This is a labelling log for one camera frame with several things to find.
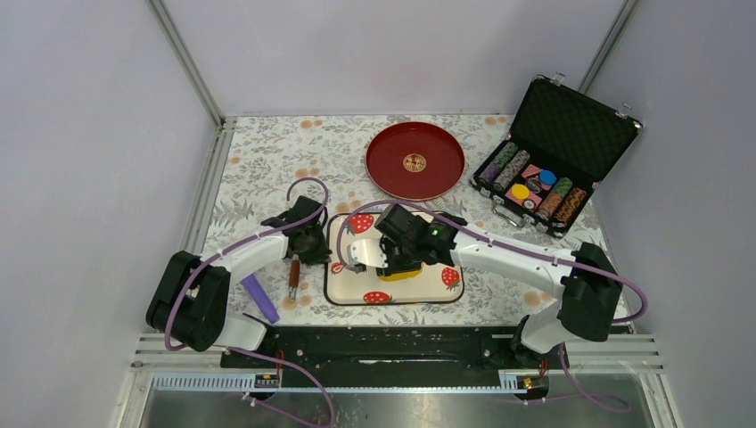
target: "red tray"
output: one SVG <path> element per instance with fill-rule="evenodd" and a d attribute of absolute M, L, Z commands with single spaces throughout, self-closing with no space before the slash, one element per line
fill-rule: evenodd
<path fill-rule="evenodd" d="M 457 140 L 430 123 L 388 127 L 367 147 L 367 174 L 392 196 L 427 201 L 451 190 L 464 170 Z"/>

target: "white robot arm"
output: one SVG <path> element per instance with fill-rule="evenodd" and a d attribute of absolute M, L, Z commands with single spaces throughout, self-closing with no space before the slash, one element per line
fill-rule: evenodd
<path fill-rule="evenodd" d="M 263 222 L 259 234 L 306 217 L 314 212 L 316 205 L 317 202 L 300 197 L 292 210 Z M 456 223 L 466 224 L 461 218 L 447 217 Z M 421 263 L 478 268 L 551 294 L 556 299 L 553 305 L 521 321 L 513 339 L 515 354 L 519 352 L 524 358 L 538 360 L 541 355 L 570 338 L 581 337 L 600 342 L 608 336 L 621 290 L 621 286 L 613 281 L 492 246 L 458 233 L 455 228 L 443 223 L 429 223 L 398 205 L 387 208 L 374 226 L 383 233 L 383 238 L 351 244 L 348 248 L 351 265 L 362 268 L 365 265 L 375 266 L 378 275 L 382 276 L 417 269 Z M 306 264 L 325 262 L 329 251 L 325 248 L 322 227 L 316 221 L 284 232 L 274 232 L 241 245 L 214 261 L 197 278 L 200 289 L 196 298 L 183 301 L 179 307 L 172 335 L 198 351 L 206 350 L 213 344 L 255 350 L 266 328 L 252 318 L 226 313 L 228 286 L 294 253 L 300 255 Z M 478 235 L 549 258 L 578 260 L 597 268 L 613 270 L 603 251 L 592 244 L 585 243 L 579 251 L 552 249 L 492 235 L 476 226 L 466 227 Z M 147 313 L 149 325 L 159 330 L 165 329 L 167 314 L 188 273 L 202 260 L 215 254 L 209 251 L 194 256 L 180 251 L 174 255 Z"/>

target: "blue poker chip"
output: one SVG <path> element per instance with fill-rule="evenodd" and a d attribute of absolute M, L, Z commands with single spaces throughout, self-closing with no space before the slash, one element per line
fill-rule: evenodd
<path fill-rule="evenodd" d="M 541 173 L 538 174 L 538 179 L 541 180 L 541 184 L 543 185 L 552 185 L 556 183 L 556 176 L 548 169 L 542 170 Z"/>

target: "white wall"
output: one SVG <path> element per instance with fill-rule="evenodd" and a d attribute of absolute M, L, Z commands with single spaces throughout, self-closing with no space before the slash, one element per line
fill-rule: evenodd
<path fill-rule="evenodd" d="M 622 0 L 167 0 L 225 114 L 514 112 Z"/>
<path fill-rule="evenodd" d="M 145 1 L 2 15 L 0 426 L 100 428 L 212 126 Z"/>
<path fill-rule="evenodd" d="M 599 186 L 685 427 L 752 426 L 756 3 L 643 2 L 592 95 L 646 130 Z"/>

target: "case lid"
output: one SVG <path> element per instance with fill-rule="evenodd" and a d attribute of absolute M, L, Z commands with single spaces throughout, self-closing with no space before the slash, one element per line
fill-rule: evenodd
<path fill-rule="evenodd" d="M 637 120 L 622 118 L 586 95 L 536 76 L 509 132 L 601 181 L 640 128 Z"/>

